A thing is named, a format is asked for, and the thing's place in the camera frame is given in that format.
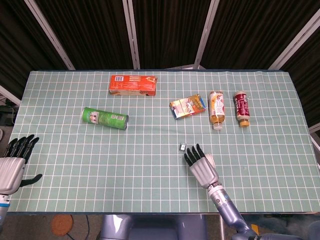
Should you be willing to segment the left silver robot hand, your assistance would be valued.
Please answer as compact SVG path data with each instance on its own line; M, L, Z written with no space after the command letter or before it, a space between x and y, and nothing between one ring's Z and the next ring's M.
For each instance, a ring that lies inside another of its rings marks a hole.
M0 194L9 196L19 188L37 183L42 174L37 174L30 179L23 179L26 165L30 159L35 144L39 137L33 134L15 138L6 146L3 156L0 158Z

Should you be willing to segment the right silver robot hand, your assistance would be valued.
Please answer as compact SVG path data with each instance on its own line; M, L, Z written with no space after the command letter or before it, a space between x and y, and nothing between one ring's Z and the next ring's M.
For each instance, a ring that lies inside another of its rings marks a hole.
M187 148L183 157L202 188L209 189L220 183L213 156L210 153L204 153L198 143Z

